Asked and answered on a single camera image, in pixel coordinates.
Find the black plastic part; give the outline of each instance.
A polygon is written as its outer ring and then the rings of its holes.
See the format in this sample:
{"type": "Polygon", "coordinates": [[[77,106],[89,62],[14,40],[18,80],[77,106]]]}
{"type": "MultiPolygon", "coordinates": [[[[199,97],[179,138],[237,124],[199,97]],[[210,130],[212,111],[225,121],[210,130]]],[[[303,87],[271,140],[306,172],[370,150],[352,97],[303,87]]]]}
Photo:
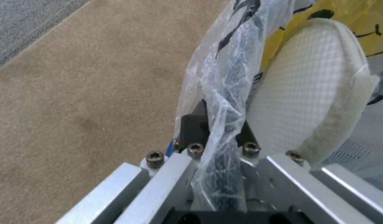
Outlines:
{"type": "MultiPolygon", "coordinates": [[[[194,108],[193,113],[181,118],[178,150],[181,152],[191,143],[200,143],[205,147],[209,136],[207,105],[204,100],[201,100],[194,108]]],[[[240,134],[236,136],[236,141],[238,146],[242,146],[246,142],[257,143],[247,121],[244,123],[240,134]]]]}
{"type": "Polygon", "coordinates": [[[293,224],[287,212],[240,211],[175,211],[171,210],[163,224],[293,224]]]}

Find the screw head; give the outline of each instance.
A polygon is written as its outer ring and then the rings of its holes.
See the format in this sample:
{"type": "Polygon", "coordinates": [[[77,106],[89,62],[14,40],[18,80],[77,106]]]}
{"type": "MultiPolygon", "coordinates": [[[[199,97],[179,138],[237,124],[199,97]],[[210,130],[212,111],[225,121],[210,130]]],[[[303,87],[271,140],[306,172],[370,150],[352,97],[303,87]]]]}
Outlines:
{"type": "Polygon", "coordinates": [[[179,140],[176,138],[173,139],[173,147],[175,150],[179,150],[179,140]]]}
{"type": "Polygon", "coordinates": [[[146,156],[146,163],[148,167],[158,169],[164,163],[164,154],[160,151],[151,151],[146,156]]]}
{"type": "Polygon", "coordinates": [[[290,159],[292,159],[294,162],[300,165],[305,161],[303,155],[297,150],[288,150],[286,152],[286,156],[288,156],[290,159]]]}
{"type": "Polygon", "coordinates": [[[204,146],[200,143],[190,143],[187,146],[187,154],[193,159],[200,159],[204,152],[204,146]]]}
{"type": "Polygon", "coordinates": [[[259,155],[261,147],[254,142],[246,142],[243,144],[243,156],[255,158],[259,155]]]}

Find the gray carpet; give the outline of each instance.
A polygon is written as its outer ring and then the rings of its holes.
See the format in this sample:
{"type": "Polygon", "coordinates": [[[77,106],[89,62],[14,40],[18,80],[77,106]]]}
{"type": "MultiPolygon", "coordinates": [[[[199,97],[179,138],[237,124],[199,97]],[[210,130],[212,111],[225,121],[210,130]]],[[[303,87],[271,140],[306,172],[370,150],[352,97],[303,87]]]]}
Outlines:
{"type": "Polygon", "coordinates": [[[0,66],[88,0],[0,0],[0,66]]]}

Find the black printed pattern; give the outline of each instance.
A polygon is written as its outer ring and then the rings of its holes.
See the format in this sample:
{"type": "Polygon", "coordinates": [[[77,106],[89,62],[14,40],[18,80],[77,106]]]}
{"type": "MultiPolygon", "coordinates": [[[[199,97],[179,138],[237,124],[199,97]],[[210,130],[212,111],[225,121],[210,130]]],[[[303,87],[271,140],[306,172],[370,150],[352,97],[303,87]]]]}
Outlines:
{"type": "Polygon", "coordinates": [[[236,12],[238,12],[240,9],[242,9],[244,7],[247,7],[247,9],[245,10],[245,12],[244,12],[243,16],[241,17],[241,20],[240,20],[239,24],[236,26],[236,28],[234,30],[232,30],[230,33],[228,33],[226,35],[226,37],[224,37],[219,42],[218,52],[217,52],[216,57],[218,57],[218,54],[219,54],[220,50],[222,50],[224,47],[226,47],[227,44],[229,44],[230,39],[232,38],[233,34],[237,31],[237,29],[242,24],[244,24],[246,21],[251,19],[257,13],[260,5],[261,5],[260,0],[246,0],[246,1],[242,2],[242,3],[240,3],[240,0],[236,0],[236,2],[233,5],[233,10],[234,11],[233,11],[232,16],[234,14],[236,14],[236,12]]]}

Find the metal plate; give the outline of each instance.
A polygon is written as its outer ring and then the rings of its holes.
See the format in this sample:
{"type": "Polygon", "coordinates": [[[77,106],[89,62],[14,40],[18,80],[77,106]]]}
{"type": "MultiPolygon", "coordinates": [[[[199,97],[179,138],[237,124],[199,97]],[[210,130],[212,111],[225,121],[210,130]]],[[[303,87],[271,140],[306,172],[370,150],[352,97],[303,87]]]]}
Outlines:
{"type": "Polygon", "coordinates": [[[57,223],[112,223],[148,181],[147,170],[123,163],[57,223]]]}

